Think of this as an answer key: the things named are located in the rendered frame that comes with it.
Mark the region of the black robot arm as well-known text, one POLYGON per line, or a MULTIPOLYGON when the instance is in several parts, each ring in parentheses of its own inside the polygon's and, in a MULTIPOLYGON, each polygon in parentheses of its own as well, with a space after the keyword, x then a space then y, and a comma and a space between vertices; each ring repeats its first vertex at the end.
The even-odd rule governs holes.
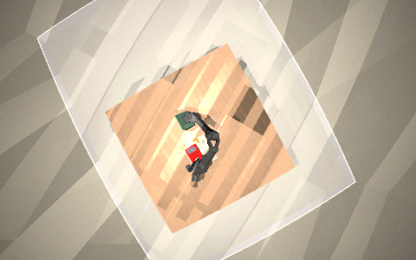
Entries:
POLYGON ((199 182, 200 174, 207 173, 209 164, 218 152, 218 146, 220 143, 219 132, 209 128, 200 118, 199 113, 186 111, 185 115, 182 116, 184 123, 197 123, 197 125, 205 132, 206 142, 209 147, 209 152, 206 154, 204 160, 199 164, 198 161, 193 161, 192 165, 192 181, 199 182), (212 145, 211 140, 215 140, 215 146, 212 145))

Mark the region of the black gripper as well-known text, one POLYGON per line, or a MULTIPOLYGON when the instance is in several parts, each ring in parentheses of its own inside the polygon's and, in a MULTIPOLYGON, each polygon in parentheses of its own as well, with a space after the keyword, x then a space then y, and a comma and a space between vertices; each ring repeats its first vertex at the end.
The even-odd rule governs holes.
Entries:
MULTIPOLYGON (((197 160, 194 160, 194 161, 198 161, 199 162, 199 164, 204 160, 204 158, 205 158, 205 156, 206 155, 203 155, 203 156, 201 156, 201 159, 200 158, 198 158, 197 160)), ((193 172, 193 170, 192 170, 192 165, 193 165, 193 162, 192 162, 192 164, 191 164, 191 166, 190 166, 190 164, 189 165, 187 165, 186 167, 185 167, 185 169, 188 171, 188 172, 193 172)))

